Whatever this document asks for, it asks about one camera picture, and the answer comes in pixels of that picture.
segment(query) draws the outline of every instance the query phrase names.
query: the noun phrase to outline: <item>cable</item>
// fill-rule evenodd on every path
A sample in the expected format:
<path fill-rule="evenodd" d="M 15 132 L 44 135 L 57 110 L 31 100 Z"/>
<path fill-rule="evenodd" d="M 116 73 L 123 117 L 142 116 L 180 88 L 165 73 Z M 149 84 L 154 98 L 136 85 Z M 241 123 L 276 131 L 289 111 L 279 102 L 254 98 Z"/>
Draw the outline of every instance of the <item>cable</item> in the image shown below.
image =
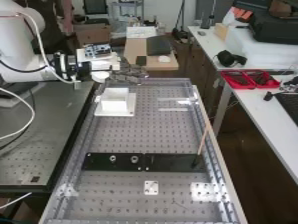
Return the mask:
<path fill-rule="evenodd" d="M 230 105 L 226 107 L 226 110 L 225 110 L 225 111 L 228 111 L 228 110 L 229 110 L 232 107 L 234 107 L 238 103 L 240 103 L 240 101 L 234 101 L 234 102 L 232 102 Z"/>
<path fill-rule="evenodd" d="M 35 103 L 35 95 L 32 93 L 32 91 L 29 90 L 31 93 L 31 98 L 32 98 L 32 106 L 33 106 L 33 110 L 36 111 L 36 103 Z M 3 146 L 0 146 L 0 151 L 7 148 L 8 145 L 11 145 L 25 133 L 25 131 L 28 130 L 29 126 L 25 128 L 25 130 L 21 132 L 21 134 L 13 138 L 7 144 L 4 144 Z"/>
<path fill-rule="evenodd" d="M 33 121 L 33 119 L 35 119 L 35 110 L 33 110 L 33 108 L 31 107 L 31 105 L 25 102 L 25 100 L 21 99 L 21 97 L 17 96 L 15 93 L 12 93 L 11 91 L 8 91 L 8 90 L 5 90 L 5 89 L 3 89 L 3 88 L 0 88 L 0 91 L 3 91 L 4 93 L 7 93 L 7 94 L 15 96 L 15 97 L 16 97 L 16 98 L 17 98 L 17 99 L 19 99 L 19 100 L 28 106 L 28 108 L 29 108 L 29 110 L 31 110 L 31 112 L 32 112 L 32 117 L 31 117 L 28 123 L 24 125 L 24 127 L 23 127 L 19 131 L 16 131 L 16 132 L 13 132 L 13 133 L 11 133 L 11 134 L 8 134 L 8 135 L 0 137 L 0 140 L 3 140 L 3 139 L 5 139 L 5 138 L 12 137 L 13 135 L 17 135 L 19 133 L 21 133 L 21 132 L 27 129 L 27 127 L 29 127 L 29 125 L 31 125 L 31 123 L 32 123 L 32 121 Z"/>
<path fill-rule="evenodd" d="M 28 194 L 23 195 L 21 197 L 19 197 L 16 200 L 11 201 L 9 203 L 7 203 L 5 205 L 0 206 L 0 210 L 7 208 L 8 206 L 11 206 L 12 204 L 15 204 L 17 201 L 23 200 L 24 198 L 27 198 L 29 195 L 32 194 L 32 192 L 29 192 Z"/>
<path fill-rule="evenodd" d="M 39 72 L 41 70 L 44 70 L 48 66 L 45 65 L 44 67 L 41 68 L 37 68 L 37 69 L 33 69 L 33 70 L 28 70 L 28 71 L 24 71 L 24 70 L 19 70 L 16 68 L 12 68 L 9 65 L 7 65 L 1 60 L 0 60 L 0 64 L 7 67 L 8 69 L 11 69 L 12 71 L 15 72 L 20 72 L 20 73 L 33 73 L 33 72 Z"/>
<path fill-rule="evenodd" d="M 40 45 L 40 52 L 41 52 L 41 56 L 44 58 L 44 63 L 45 65 L 49 67 L 49 71 L 51 73 L 53 74 L 53 76 L 64 83 L 67 84 L 73 84 L 75 82 L 73 81 L 67 81 L 65 79 L 63 79 L 55 72 L 53 68 L 51 67 L 49 65 L 49 62 L 48 62 L 48 59 L 47 59 L 47 56 L 45 56 L 45 53 L 44 53 L 44 45 L 43 45 L 43 41 L 41 41 L 41 37 L 40 37 L 40 31 L 39 31 L 39 26 L 35 22 L 35 19 L 31 17 L 31 15 L 28 15 L 27 13 L 24 12 L 20 12 L 21 15 L 24 15 L 25 17 L 28 17 L 35 25 L 35 30 L 36 30 L 36 36 L 37 36 L 37 40 L 39 40 L 39 45 Z"/>

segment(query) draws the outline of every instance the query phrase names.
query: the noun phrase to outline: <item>cardboard box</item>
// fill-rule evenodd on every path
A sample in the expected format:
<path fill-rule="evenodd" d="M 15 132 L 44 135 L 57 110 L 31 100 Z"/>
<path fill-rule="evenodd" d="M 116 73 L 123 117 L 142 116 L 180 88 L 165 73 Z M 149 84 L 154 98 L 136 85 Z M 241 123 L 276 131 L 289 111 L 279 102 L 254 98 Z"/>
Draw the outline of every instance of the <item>cardboard box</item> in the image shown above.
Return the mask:
<path fill-rule="evenodd" d="M 85 44 L 109 43 L 111 42 L 111 26 L 105 24 L 83 24 L 75 25 L 75 32 L 80 47 Z"/>
<path fill-rule="evenodd" d="M 222 23 L 217 23 L 214 29 L 216 35 L 225 41 L 228 34 L 228 26 L 225 26 Z"/>

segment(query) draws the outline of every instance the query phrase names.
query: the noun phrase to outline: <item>white table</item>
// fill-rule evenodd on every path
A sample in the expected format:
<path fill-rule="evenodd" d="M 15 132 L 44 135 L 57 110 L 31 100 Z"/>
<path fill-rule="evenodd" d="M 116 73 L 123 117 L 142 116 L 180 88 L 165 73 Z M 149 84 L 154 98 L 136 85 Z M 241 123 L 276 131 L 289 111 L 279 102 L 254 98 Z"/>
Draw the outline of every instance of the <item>white table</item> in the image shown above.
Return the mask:
<path fill-rule="evenodd" d="M 214 28 L 201 30 L 198 27 L 189 27 L 190 33 L 196 38 L 209 60 L 213 62 L 216 70 L 220 72 L 226 68 L 220 64 L 214 56 L 220 51 L 226 50 L 225 42 L 214 35 Z M 200 36 L 197 31 L 204 31 L 206 36 Z M 264 67 L 253 67 L 246 64 L 237 66 L 233 69 L 264 69 L 273 71 L 274 69 Z M 274 76 L 277 80 L 283 82 L 293 79 L 290 76 Z M 254 90 L 234 90 L 229 84 L 225 83 L 220 105 L 217 109 L 216 120 L 213 123 L 213 130 L 216 135 L 220 132 L 222 119 L 225 116 L 232 93 L 236 95 L 242 107 L 246 110 L 260 132 L 262 133 L 272 149 L 274 150 L 282 164 L 285 165 L 294 181 L 298 184 L 298 126 L 293 122 L 287 112 L 281 106 L 276 98 L 272 101 L 264 101 L 266 92 L 278 92 L 278 90 L 254 89 Z"/>
<path fill-rule="evenodd" d="M 208 56 L 209 60 L 213 62 L 214 68 L 217 71 L 224 71 L 224 70 L 232 70 L 232 69 L 264 69 L 266 71 L 279 71 L 279 70 L 289 70 L 289 65 L 278 65 L 278 67 L 273 68 L 273 66 L 269 67 L 269 65 L 258 66 L 249 64 L 249 62 L 245 64 L 245 66 L 237 64 L 233 68 L 226 68 L 224 65 L 221 65 L 218 59 L 217 59 L 217 54 L 224 51 L 229 50 L 225 42 L 222 39 L 214 34 L 214 27 L 210 29 L 201 29 L 197 26 L 189 26 L 189 31 L 192 36 L 194 37 L 197 43 L 200 44 L 205 55 Z M 201 36 L 198 35 L 198 31 L 205 32 L 206 35 Z"/>
<path fill-rule="evenodd" d="M 283 82 L 291 80 L 293 77 L 293 75 L 274 76 L 278 81 Z M 228 105 L 230 94 L 233 93 L 298 184 L 298 126 L 276 97 L 270 101 L 264 100 L 268 91 L 273 93 L 281 92 L 278 89 L 236 90 L 230 88 L 228 83 L 225 84 L 224 98 L 218 107 L 218 110 L 222 111 L 217 112 L 213 124 L 214 132 L 220 130 L 220 124 L 226 111 L 225 105 Z"/>

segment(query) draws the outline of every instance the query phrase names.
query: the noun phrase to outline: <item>white block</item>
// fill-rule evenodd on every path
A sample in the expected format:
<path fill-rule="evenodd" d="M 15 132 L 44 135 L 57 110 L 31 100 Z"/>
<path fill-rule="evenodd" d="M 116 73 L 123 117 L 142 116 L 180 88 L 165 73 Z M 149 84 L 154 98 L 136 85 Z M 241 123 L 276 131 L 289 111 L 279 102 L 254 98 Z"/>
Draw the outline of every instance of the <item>white block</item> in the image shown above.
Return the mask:
<path fill-rule="evenodd" d="M 128 88 L 107 88 L 100 102 L 103 111 L 128 111 L 128 94 Z"/>

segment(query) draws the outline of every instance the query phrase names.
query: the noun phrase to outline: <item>white cable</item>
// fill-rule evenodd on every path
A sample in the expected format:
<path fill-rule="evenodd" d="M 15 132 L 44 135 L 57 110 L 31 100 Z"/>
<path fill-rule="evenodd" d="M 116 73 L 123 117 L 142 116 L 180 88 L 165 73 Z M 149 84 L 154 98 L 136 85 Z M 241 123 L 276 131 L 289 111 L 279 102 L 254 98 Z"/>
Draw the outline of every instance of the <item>white cable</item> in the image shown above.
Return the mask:
<path fill-rule="evenodd" d="M 5 92 L 7 94 L 15 96 L 15 97 L 16 97 L 16 98 L 17 98 L 17 99 L 19 99 L 19 100 L 28 106 L 28 108 L 31 109 L 31 112 L 32 112 L 31 119 L 29 119 L 28 123 L 25 124 L 25 126 L 24 126 L 19 131 L 11 133 L 9 135 L 5 135 L 5 136 L 0 137 L 0 140 L 3 140 L 4 138 L 9 138 L 9 137 L 12 137 L 13 135 L 19 134 L 20 132 L 23 132 L 23 131 L 27 129 L 27 127 L 31 125 L 31 123 L 32 123 L 32 121 L 33 121 L 33 119 L 35 119 L 35 110 L 33 110 L 32 106 L 25 102 L 25 100 L 21 99 L 21 97 L 17 96 L 15 93 L 12 93 L 11 91 L 8 91 L 8 90 L 5 90 L 5 89 L 3 89 L 3 88 L 0 88 L 0 91 L 3 91 L 3 92 Z"/>
<path fill-rule="evenodd" d="M 7 203 L 5 205 L 3 205 L 0 207 L 0 210 L 7 208 L 8 206 L 11 206 L 12 204 L 15 204 L 17 201 L 23 200 L 24 198 L 27 198 L 29 195 L 32 194 L 32 192 L 29 192 L 28 194 L 23 195 L 21 197 L 19 197 L 16 200 L 11 201 L 9 203 Z"/>
<path fill-rule="evenodd" d="M 39 26 L 35 22 L 35 19 L 31 17 L 31 15 L 28 15 L 27 13 L 24 12 L 20 12 L 20 14 L 23 14 L 25 17 L 28 17 L 35 25 L 35 30 L 36 30 L 36 35 L 37 35 L 37 40 L 39 40 L 39 45 L 40 45 L 40 52 L 41 52 L 41 56 L 43 56 L 43 59 L 44 59 L 44 63 L 45 65 L 48 66 L 48 69 L 51 71 L 51 73 L 55 75 L 55 77 L 64 83 L 67 84 L 73 84 L 75 82 L 73 81 L 67 81 L 65 79 L 63 79 L 55 72 L 52 66 L 49 65 L 49 62 L 48 62 L 48 59 L 47 59 L 47 56 L 45 56 L 45 53 L 44 53 L 44 45 L 43 45 L 43 41 L 41 41 L 41 37 L 40 37 L 40 31 L 39 31 Z"/>

